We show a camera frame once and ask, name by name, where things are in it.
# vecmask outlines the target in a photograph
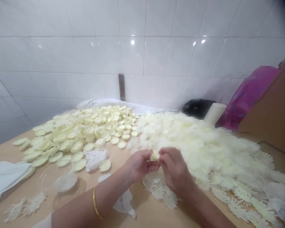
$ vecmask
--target pink plastic bag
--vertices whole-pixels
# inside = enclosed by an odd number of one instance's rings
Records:
[[[239,86],[226,110],[218,121],[218,126],[237,131],[242,119],[262,97],[279,70],[272,66],[260,66]]]

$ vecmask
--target white tile wall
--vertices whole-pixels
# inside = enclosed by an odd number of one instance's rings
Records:
[[[118,99],[119,73],[127,101],[227,104],[284,57],[280,0],[0,0],[0,128]]]

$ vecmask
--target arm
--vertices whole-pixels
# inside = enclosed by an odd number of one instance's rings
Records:
[[[142,150],[134,153],[114,174],[96,187],[96,205],[101,216],[105,217],[119,197],[133,183],[147,173],[157,171],[157,162],[147,161],[152,151]],[[52,214],[52,228],[88,227],[99,222],[93,206],[93,189],[73,199]]]
[[[173,147],[159,151],[167,186],[193,208],[201,225],[207,228],[235,228],[235,225],[196,186],[181,152]]]

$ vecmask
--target white cylinder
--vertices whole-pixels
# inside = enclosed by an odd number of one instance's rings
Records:
[[[209,124],[215,125],[216,122],[219,120],[225,109],[227,108],[226,105],[221,103],[213,103],[207,112],[204,121]]]

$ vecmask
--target finger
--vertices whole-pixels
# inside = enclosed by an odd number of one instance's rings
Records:
[[[158,162],[161,166],[165,165],[168,171],[172,173],[175,170],[175,163],[169,154],[163,154],[159,157]]]
[[[181,152],[175,147],[163,147],[158,152],[160,155],[169,154],[173,161],[178,162],[181,160]]]
[[[161,166],[157,161],[148,161],[148,166]]]
[[[143,157],[149,158],[152,154],[153,150],[148,150],[148,149],[144,149],[139,151],[139,154],[142,155]]]
[[[148,173],[158,171],[159,166],[148,166]]]

